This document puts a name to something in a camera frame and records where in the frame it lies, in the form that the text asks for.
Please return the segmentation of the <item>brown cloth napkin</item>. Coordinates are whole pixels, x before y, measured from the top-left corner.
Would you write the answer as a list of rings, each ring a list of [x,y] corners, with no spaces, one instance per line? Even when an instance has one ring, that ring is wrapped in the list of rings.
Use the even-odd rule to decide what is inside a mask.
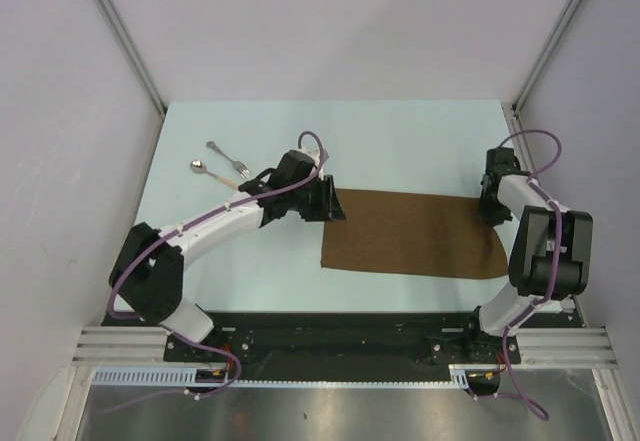
[[[505,248],[471,197],[339,189],[344,221],[325,224],[328,269],[487,280],[507,274]]]

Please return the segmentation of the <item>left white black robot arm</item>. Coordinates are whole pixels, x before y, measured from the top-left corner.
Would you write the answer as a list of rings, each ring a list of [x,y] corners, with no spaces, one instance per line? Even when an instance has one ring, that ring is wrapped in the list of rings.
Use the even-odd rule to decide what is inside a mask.
[[[235,237],[263,228],[290,212],[306,222],[342,221],[332,176],[323,172],[325,149],[301,148],[275,168],[239,186],[222,205],[162,229],[142,222],[130,229],[109,278],[108,313],[140,319],[186,339],[197,359],[214,358],[221,337],[213,319],[184,294],[184,273],[200,257]]]

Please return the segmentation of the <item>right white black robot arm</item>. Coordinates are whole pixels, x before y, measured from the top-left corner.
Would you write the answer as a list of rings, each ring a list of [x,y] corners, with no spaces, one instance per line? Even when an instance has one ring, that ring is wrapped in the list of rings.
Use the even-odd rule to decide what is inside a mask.
[[[481,187],[480,219],[492,227],[517,220],[518,230],[508,282],[473,311],[461,337],[462,352],[473,362],[486,361],[549,302],[584,292],[593,235],[592,216],[553,199],[521,168],[512,148],[487,152]]]

